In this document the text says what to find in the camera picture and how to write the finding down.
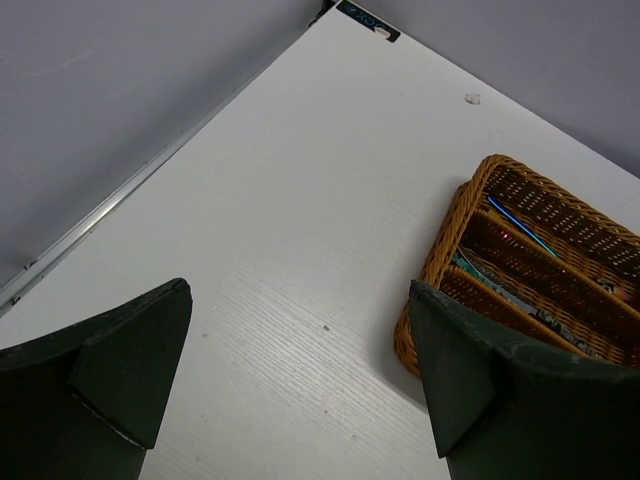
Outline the left blue table label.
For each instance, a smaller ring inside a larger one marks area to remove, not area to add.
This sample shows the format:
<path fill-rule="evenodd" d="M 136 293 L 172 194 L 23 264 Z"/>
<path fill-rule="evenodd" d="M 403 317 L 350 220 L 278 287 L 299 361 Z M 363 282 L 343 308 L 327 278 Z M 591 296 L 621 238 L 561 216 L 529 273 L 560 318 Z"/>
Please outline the left blue table label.
<path fill-rule="evenodd" d="M 364 10 L 355 3 L 342 0 L 337 3 L 337 10 L 348 16 L 350 19 L 364 26 L 368 30 L 382 36 L 386 41 L 395 43 L 400 37 L 400 32 L 394 27 L 385 23 L 375 15 Z"/>

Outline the aluminium table frame rail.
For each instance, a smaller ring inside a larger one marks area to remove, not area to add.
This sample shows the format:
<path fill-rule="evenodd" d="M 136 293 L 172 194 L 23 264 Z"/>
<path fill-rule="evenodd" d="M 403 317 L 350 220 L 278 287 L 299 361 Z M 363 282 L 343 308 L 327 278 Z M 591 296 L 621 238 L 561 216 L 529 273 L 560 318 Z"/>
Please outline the aluminium table frame rail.
<path fill-rule="evenodd" d="M 3 2 L 2 311 L 324 9 L 322 1 Z"/>

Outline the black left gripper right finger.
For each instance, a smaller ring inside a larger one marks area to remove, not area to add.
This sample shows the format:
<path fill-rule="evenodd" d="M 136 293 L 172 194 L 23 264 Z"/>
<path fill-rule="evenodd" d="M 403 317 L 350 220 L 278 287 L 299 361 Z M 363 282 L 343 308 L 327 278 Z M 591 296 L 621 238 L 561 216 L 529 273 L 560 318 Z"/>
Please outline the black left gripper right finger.
<path fill-rule="evenodd" d="M 635 479 L 639 374 L 553 347 L 413 282 L 411 336 L 454 479 Z"/>

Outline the green handled table knife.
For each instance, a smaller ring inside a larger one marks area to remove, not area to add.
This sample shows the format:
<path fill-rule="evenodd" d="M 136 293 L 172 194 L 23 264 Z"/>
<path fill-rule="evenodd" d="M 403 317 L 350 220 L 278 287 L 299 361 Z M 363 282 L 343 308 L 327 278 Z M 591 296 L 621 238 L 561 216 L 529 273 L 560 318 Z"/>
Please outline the green handled table knife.
<path fill-rule="evenodd" d="M 476 279 L 491 288 L 494 292 L 504 297 L 510 303 L 527 312 L 534 311 L 534 308 L 532 306 L 516 296 L 512 292 L 510 287 L 505 282 L 503 282 L 496 274 L 494 274 L 487 267 L 473 260 L 470 256 L 465 254 L 463 250 L 457 249 L 455 251 L 453 255 L 453 262 L 458 267 L 464 269 Z"/>

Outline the small white scrap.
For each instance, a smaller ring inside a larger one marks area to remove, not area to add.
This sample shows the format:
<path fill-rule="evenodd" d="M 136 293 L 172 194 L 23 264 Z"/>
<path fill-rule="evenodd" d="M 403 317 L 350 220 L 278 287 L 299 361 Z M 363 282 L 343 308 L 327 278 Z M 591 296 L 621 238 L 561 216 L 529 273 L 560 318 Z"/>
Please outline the small white scrap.
<path fill-rule="evenodd" d="M 478 106 L 481 104 L 481 95 L 477 93 L 468 93 L 464 96 L 464 100 L 470 105 Z"/>

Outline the iridescent round bowl spoon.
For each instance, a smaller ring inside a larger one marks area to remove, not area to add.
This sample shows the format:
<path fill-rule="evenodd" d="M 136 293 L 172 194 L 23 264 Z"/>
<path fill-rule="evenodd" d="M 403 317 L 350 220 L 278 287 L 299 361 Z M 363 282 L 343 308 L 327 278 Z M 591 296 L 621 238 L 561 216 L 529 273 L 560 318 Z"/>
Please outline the iridescent round bowl spoon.
<path fill-rule="evenodd" d="M 487 201 L 497 212 L 499 212 L 502 216 L 508 219 L 512 224 L 514 224 L 519 230 L 521 230 L 524 234 L 526 234 L 537 245 L 543 248 L 547 253 L 551 254 L 554 257 L 558 257 L 556 252 L 549 245 L 547 245 L 541 238 L 539 238 L 533 230 L 527 227 L 506 207 L 504 207 L 501 203 L 499 203 L 492 195 L 487 196 Z"/>

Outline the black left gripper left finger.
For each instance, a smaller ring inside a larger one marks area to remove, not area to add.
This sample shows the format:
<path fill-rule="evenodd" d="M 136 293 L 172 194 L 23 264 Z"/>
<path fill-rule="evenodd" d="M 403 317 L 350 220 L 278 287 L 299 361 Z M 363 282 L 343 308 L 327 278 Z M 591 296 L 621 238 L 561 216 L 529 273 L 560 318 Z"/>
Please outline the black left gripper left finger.
<path fill-rule="evenodd" d="M 192 315 L 176 278 L 1 352 L 4 479 L 136 479 L 155 447 Z"/>

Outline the woven wicker cutlery tray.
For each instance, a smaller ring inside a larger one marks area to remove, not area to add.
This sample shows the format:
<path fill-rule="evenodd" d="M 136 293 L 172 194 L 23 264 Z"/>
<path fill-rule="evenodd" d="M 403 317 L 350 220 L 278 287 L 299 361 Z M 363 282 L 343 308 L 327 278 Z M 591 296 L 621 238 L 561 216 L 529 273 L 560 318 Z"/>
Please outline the woven wicker cutlery tray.
<path fill-rule="evenodd" d="M 488 195 L 558 257 L 497 212 Z M 457 249 L 520 299 L 551 314 L 603 361 L 638 366 L 639 238 L 627 228 L 525 164 L 494 154 L 456 190 L 419 274 L 420 281 L 481 315 L 589 357 L 458 267 L 453 262 Z"/>

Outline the silver patterned table knife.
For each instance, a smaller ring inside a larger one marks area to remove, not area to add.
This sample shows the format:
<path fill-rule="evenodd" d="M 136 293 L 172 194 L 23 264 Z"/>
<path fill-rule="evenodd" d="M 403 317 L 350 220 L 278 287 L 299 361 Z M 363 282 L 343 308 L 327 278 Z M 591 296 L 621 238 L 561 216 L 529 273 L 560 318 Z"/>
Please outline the silver patterned table knife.
<path fill-rule="evenodd" d="M 588 346 L 585 342 L 580 340 L 576 335 L 574 335 L 569 329 L 567 329 L 564 325 L 562 325 L 559 321 L 555 320 L 551 314 L 548 312 L 537 309 L 536 307 L 526 303 L 519 297 L 513 295 L 509 290 L 505 290 L 503 288 L 498 287 L 496 292 L 507 299 L 509 302 L 519 307 L 528 315 L 534 317 L 546 327 L 550 328 L 556 334 L 561 336 L 564 340 L 568 341 L 573 346 L 577 347 L 581 352 L 586 353 L 589 357 L 595 358 L 597 360 L 602 360 L 602 357 L 590 346 Z"/>

